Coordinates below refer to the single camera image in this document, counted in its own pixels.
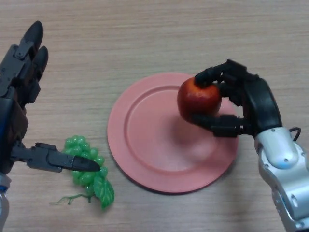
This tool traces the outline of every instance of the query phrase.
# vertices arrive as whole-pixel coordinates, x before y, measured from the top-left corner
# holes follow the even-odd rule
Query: apple
[[[220,109],[221,101],[222,96],[216,85],[198,87],[195,85],[194,77],[183,82],[177,95],[179,113],[188,122],[190,122],[192,114],[216,115]]]

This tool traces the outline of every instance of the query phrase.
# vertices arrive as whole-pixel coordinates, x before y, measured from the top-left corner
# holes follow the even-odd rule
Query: green grapes
[[[73,183],[84,187],[86,195],[78,194],[72,197],[63,197],[59,202],[52,204],[59,204],[66,199],[69,200],[69,204],[71,204],[73,199],[81,196],[88,198],[90,202],[90,199],[96,196],[101,201],[102,209],[110,206],[114,201],[114,190],[111,183],[106,178],[108,168],[103,166],[105,159],[103,156],[99,155],[98,149],[90,147],[90,144],[86,141],[84,136],[74,135],[66,139],[62,152],[91,159],[100,165],[101,170],[99,172],[71,171]]]

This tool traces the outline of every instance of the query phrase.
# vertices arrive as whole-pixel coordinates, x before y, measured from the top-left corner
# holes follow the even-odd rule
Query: table surface
[[[270,188],[258,173],[253,139],[241,136],[234,168],[211,186],[162,196],[130,183],[117,169],[106,137],[109,113],[134,82],[159,72],[197,73],[234,59],[271,86],[286,127],[303,129],[309,149],[308,0],[0,0],[0,54],[36,20],[44,25],[49,63],[24,139],[63,147],[82,134],[106,157],[116,198],[102,212],[67,172],[9,174],[6,232],[281,232]]]

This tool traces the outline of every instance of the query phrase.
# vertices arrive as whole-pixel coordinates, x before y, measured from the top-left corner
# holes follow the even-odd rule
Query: robotic hand
[[[280,112],[267,82],[232,60],[195,76],[200,87],[217,82],[222,97],[242,106],[244,118],[192,115],[199,127],[217,137],[254,138],[259,173],[272,190],[272,198],[287,232],[309,232],[309,163],[306,151],[296,143],[300,128],[282,125]],[[291,132],[297,131],[295,138]]]
[[[16,161],[30,168],[59,173],[62,169],[96,172],[100,166],[90,159],[58,152],[54,145],[36,143],[25,148],[22,143],[27,128],[25,105],[34,103],[39,81],[48,61],[46,47],[41,47],[43,26],[35,22],[19,45],[12,45],[0,64],[0,231],[9,214],[6,191]]]

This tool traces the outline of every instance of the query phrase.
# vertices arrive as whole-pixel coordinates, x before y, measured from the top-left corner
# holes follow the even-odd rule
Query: pink plate
[[[161,193],[198,190],[219,178],[237,155],[238,138],[215,138],[185,122],[177,108],[180,85],[192,77],[160,73],[129,87],[108,122],[114,160],[139,185]],[[235,114],[223,99],[220,114]]]

